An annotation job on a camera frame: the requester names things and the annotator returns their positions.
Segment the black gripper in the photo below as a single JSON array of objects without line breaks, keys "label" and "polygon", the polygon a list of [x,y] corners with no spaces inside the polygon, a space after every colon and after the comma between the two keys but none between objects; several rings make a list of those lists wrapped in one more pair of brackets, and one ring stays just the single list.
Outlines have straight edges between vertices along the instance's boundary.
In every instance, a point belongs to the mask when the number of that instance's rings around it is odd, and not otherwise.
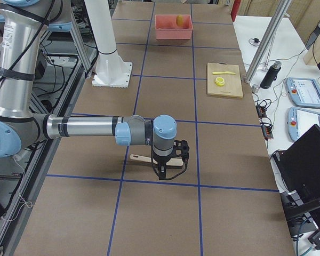
[{"label": "black gripper", "polygon": [[186,140],[172,140],[166,145],[154,142],[151,146],[151,166],[158,171],[159,180],[166,180],[168,163],[173,160],[180,160],[181,171],[186,171],[189,161],[190,147]]}]

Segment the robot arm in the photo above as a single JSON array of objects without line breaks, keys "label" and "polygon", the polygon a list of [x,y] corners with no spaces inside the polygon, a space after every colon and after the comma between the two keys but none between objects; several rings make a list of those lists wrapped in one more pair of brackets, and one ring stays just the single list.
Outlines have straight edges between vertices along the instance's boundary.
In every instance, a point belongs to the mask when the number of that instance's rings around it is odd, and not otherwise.
[{"label": "robot arm", "polygon": [[33,94],[41,32],[70,32],[86,68],[90,68],[70,1],[1,1],[3,40],[0,57],[0,158],[35,143],[70,136],[113,136],[118,145],[148,145],[150,162],[166,180],[169,162],[188,166],[189,146],[177,140],[173,117],[56,116],[53,106]]}]

